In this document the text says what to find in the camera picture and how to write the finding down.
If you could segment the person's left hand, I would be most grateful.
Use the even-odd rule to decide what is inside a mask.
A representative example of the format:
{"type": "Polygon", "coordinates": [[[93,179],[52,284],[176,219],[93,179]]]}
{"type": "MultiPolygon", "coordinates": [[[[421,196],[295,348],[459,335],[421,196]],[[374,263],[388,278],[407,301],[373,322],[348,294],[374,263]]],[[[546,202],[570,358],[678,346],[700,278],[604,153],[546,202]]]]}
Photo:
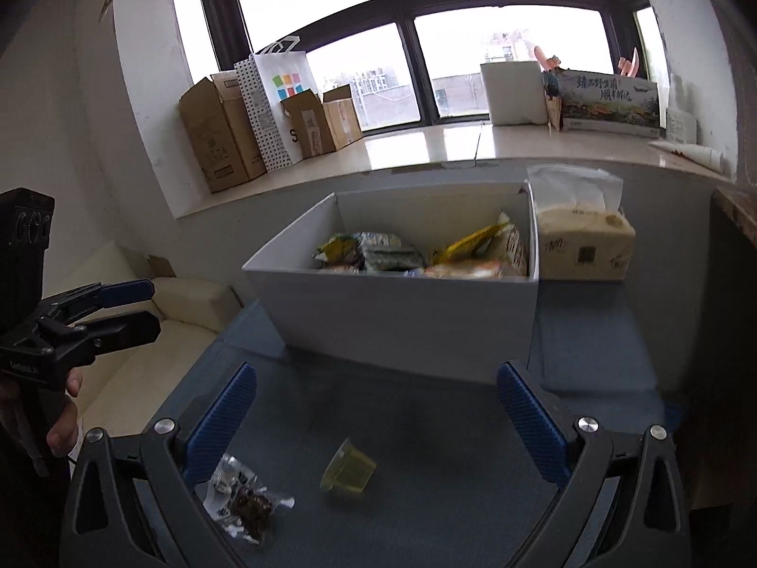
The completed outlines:
{"type": "Polygon", "coordinates": [[[2,376],[1,424],[14,440],[22,444],[32,458],[44,453],[41,441],[45,441],[46,450],[51,455],[65,458],[72,452],[78,440],[78,409],[74,398],[77,398],[82,384],[81,369],[71,369],[64,391],[54,395],[53,410],[56,420],[40,431],[32,423],[32,417],[38,411],[40,403],[31,403],[16,383],[2,376]]]}

